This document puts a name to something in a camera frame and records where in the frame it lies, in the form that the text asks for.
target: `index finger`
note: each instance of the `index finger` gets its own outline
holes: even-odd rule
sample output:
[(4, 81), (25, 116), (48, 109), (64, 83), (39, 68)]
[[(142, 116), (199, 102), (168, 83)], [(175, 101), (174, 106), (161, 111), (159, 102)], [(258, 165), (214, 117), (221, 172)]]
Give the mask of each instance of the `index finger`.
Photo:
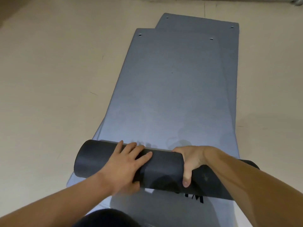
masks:
[(139, 169), (140, 167), (142, 167), (145, 163), (147, 163), (151, 159), (151, 157), (152, 157), (152, 152), (150, 151), (147, 154), (138, 158), (136, 160), (137, 168)]

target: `person's left arm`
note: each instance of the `person's left arm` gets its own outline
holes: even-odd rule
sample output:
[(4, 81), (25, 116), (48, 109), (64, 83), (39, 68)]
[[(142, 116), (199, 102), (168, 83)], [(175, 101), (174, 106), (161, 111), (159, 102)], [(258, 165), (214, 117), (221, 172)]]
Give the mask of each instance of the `person's left arm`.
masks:
[(137, 192), (139, 182), (133, 183), (135, 172), (152, 157), (152, 152), (135, 159), (144, 149), (136, 143), (117, 144), (106, 165), (86, 180), (42, 198), (0, 218), (2, 227), (72, 226), (92, 208), (110, 195), (120, 191)]

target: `hand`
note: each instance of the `hand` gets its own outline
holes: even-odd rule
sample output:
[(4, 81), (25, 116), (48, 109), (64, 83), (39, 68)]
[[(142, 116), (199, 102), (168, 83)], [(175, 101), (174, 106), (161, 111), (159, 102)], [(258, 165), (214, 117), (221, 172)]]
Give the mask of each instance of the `hand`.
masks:
[(173, 152), (182, 154), (184, 160), (183, 186), (188, 187), (191, 183), (192, 171), (201, 165), (206, 165), (204, 152), (212, 149), (212, 146), (183, 146), (176, 147)]
[(120, 141), (108, 162), (98, 172), (105, 179), (105, 183), (109, 183), (111, 195), (118, 192), (127, 194), (138, 192), (140, 190), (140, 183), (132, 182), (134, 174), (152, 157), (152, 152), (148, 152), (136, 160), (136, 157), (144, 149), (144, 146), (129, 143), (121, 151), (122, 145), (123, 141)]

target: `person's left hand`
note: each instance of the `person's left hand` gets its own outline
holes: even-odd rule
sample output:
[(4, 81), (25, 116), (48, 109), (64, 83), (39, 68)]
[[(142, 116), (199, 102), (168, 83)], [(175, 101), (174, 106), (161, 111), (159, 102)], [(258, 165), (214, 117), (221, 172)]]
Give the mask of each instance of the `person's left hand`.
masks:
[(112, 195), (118, 192), (126, 194), (138, 192), (140, 190), (140, 183), (132, 182), (134, 175), (152, 157), (152, 152), (148, 152), (136, 160), (136, 157), (144, 149), (144, 146), (129, 143), (121, 151), (122, 145), (123, 141), (120, 141), (108, 162), (98, 172), (105, 179), (105, 183), (109, 184)]

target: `forearm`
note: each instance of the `forearm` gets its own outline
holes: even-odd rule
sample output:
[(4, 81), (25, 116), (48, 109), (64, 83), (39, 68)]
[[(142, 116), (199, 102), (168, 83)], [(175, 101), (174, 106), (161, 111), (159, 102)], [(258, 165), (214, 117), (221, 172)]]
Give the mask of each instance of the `forearm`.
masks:
[(302, 193), (219, 149), (204, 157), (254, 227), (303, 226)]
[(0, 226), (72, 226), (110, 194), (111, 188), (97, 173), (0, 218)]

